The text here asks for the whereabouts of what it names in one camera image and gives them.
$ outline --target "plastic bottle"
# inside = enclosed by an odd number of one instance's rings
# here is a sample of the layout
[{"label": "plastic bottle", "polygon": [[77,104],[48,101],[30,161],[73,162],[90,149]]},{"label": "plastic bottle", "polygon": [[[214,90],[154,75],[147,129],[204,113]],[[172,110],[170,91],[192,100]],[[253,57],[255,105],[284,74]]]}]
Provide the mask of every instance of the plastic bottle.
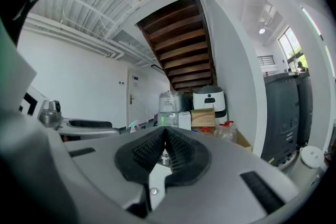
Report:
[{"label": "plastic bottle", "polygon": [[231,126],[232,123],[233,121],[227,121],[224,124],[220,124],[214,133],[215,137],[237,143],[236,129]]}]

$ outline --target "door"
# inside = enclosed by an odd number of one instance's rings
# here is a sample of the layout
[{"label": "door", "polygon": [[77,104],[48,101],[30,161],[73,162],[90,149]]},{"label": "door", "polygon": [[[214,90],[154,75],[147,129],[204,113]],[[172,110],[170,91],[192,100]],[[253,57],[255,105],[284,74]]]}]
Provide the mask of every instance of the door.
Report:
[{"label": "door", "polygon": [[128,76],[128,125],[147,121],[147,77],[130,69]]}]

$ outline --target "staircase underside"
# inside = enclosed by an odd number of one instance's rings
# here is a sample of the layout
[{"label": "staircase underside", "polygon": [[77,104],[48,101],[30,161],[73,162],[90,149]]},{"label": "staircase underside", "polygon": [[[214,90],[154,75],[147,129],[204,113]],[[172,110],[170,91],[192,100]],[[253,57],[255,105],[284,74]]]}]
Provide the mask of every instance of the staircase underside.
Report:
[{"label": "staircase underside", "polygon": [[179,0],[138,23],[174,90],[217,84],[200,0]]}]

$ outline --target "wooden staircase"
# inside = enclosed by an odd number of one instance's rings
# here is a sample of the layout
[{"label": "wooden staircase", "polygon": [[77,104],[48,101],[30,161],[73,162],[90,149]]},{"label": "wooden staircase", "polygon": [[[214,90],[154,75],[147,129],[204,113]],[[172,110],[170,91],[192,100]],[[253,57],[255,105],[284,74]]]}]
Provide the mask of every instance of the wooden staircase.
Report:
[{"label": "wooden staircase", "polygon": [[171,88],[193,92],[215,85],[211,45],[200,0],[179,0],[138,23]]}]

